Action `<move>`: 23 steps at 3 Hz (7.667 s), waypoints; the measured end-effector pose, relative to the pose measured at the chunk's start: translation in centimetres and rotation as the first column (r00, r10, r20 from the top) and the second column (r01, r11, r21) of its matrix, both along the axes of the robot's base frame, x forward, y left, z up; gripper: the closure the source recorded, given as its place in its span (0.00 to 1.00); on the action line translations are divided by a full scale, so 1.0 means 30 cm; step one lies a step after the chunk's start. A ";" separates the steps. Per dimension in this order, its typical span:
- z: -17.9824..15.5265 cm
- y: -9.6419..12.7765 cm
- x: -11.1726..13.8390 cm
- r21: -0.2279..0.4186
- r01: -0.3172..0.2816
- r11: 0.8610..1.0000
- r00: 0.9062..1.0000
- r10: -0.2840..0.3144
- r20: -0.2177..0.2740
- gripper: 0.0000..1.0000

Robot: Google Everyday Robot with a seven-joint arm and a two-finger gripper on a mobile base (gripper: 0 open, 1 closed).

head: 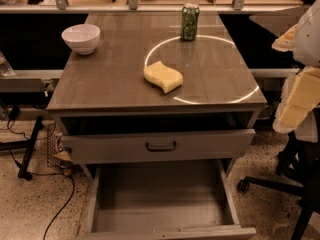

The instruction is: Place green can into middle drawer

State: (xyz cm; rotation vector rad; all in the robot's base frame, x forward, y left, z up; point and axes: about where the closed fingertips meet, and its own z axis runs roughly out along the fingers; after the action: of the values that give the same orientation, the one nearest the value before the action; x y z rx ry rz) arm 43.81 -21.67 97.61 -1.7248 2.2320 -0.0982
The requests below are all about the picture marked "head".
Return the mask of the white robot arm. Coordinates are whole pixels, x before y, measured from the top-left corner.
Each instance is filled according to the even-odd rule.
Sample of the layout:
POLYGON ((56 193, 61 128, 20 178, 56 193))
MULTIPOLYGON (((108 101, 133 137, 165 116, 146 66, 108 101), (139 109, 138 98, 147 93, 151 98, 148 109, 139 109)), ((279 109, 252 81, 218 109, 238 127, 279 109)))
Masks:
POLYGON ((320 103, 320 0, 276 39, 272 48, 292 50, 293 58, 304 65, 301 72, 285 80, 272 127, 278 133, 293 132, 298 140, 316 143, 319 130, 312 110, 320 103))

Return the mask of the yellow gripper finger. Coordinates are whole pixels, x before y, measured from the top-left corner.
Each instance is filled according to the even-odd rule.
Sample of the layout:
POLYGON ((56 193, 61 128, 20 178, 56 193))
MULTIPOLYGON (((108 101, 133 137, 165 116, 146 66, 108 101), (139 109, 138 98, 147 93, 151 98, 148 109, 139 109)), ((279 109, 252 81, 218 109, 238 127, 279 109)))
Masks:
POLYGON ((296 25, 292 26, 283 35, 277 38, 273 42, 272 48, 280 52, 292 51, 296 28, 297 28, 296 25))
POLYGON ((320 103, 320 69, 305 67, 298 74, 287 77, 282 87, 281 102, 277 107, 273 129, 289 133, 320 103))

